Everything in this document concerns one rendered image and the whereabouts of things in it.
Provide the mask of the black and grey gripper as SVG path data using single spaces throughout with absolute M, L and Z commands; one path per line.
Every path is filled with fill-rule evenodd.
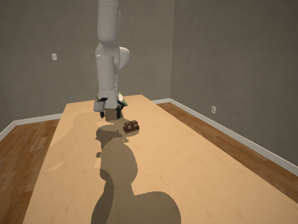
M 118 91 L 116 88 L 110 90 L 99 89 L 99 100 L 101 98 L 108 98 L 105 101 L 105 109 L 115 109 L 117 111 L 117 119 L 120 118 L 120 111 L 124 108 L 125 104 L 119 101 Z M 118 104 L 118 105 L 117 105 Z M 121 108 L 119 107 L 121 105 Z M 104 117 L 104 112 L 100 112 L 101 118 Z

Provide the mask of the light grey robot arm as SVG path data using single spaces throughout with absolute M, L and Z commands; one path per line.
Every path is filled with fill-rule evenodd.
M 122 22 L 119 6 L 120 0 L 98 0 L 98 39 L 100 43 L 95 52 L 99 88 L 110 90 L 115 87 L 118 94 L 120 72 L 130 61 L 129 50 L 124 47 L 119 48 L 117 39 Z M 95 101 L 93 110 L 104 112 L 107 99 L 101 98 Z

